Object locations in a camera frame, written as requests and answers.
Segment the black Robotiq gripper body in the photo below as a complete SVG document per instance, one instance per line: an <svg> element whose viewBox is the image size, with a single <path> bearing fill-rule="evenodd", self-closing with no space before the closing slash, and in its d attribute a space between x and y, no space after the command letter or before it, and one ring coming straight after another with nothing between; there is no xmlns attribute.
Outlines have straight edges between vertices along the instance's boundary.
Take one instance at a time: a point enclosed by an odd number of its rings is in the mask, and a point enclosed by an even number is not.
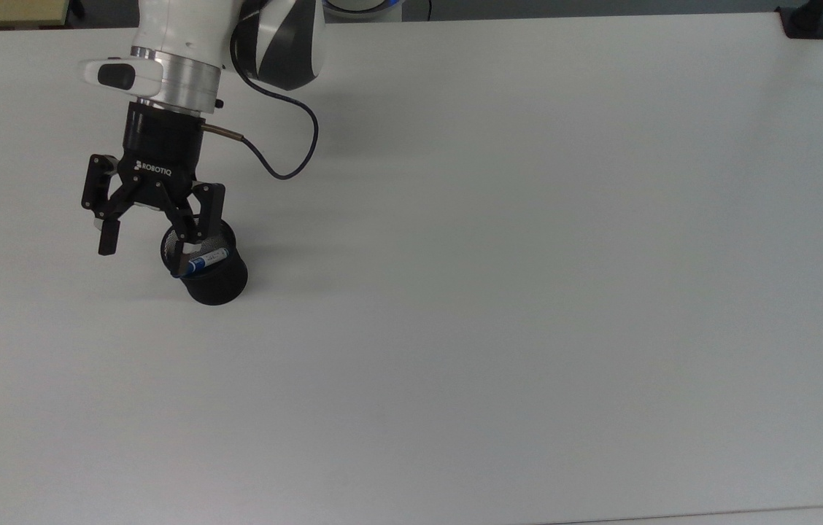
<svg viewBox="0 0 823 525"><path fill-rule="evenodd" d="M129 103L118 173L124 182L139 179L129 197L132 202L164 209L166 192L175 206L188 205L197 180L204 123L199 116Z"/></svg>

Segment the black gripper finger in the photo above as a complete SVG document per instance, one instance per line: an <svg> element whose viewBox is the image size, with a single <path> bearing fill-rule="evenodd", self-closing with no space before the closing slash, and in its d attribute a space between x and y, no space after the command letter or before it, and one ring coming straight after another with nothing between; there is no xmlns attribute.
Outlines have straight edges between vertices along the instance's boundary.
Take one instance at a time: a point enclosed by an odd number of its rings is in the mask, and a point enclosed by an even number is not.
<svg viewBox="0 0 823 525"><path fill-rule="evenodd" d="M171 223L161 242L161 258L172 278L187 278L227 257L222 212L225 187L194 183L189 194L197 199L194 212L188 197L175 197L164 182L155 183L158 205Z"/></svg>
<svg viewBox="0 0 823 525"><path fill-rule="evenodd" d="M99 255L117 252L120 218L135 204L135 193L143 181L142 175L121 175L112 156L94 154L90 157L81 205L93 213L99 229Z"/></svg>

